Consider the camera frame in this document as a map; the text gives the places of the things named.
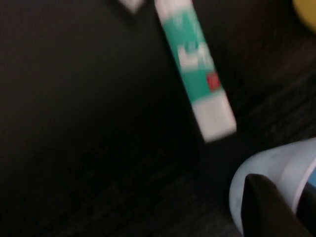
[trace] red logo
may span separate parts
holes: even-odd
[[[217,90],[221,87],[217,73],[210,73],[207,75],[207,83],[211,91]]]

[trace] yellow object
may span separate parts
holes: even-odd
[[[316,33],[316,0],[293,0],[297,14]]]

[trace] white cap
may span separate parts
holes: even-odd
[[[192,108],[205,142],[236,132],[235,116],[224,91],[194,102]]]
[[[193,6],[192,0],[155,0],[155,5],[161,22],[172,14]]]

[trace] black surface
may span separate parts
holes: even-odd
[[[195,6],[239,131],[315,136],[316,37],[291,2]],[[153,3],[130,19],[106,0],[0,2],[1,236],[237,235],[193,193],[199,136]]]

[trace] teal label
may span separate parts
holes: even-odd
[[[212,93],[210,83],[218,85],[216,91],[221,90],[194,9],[174,14],[163,23],[163,28],[191,103]]]

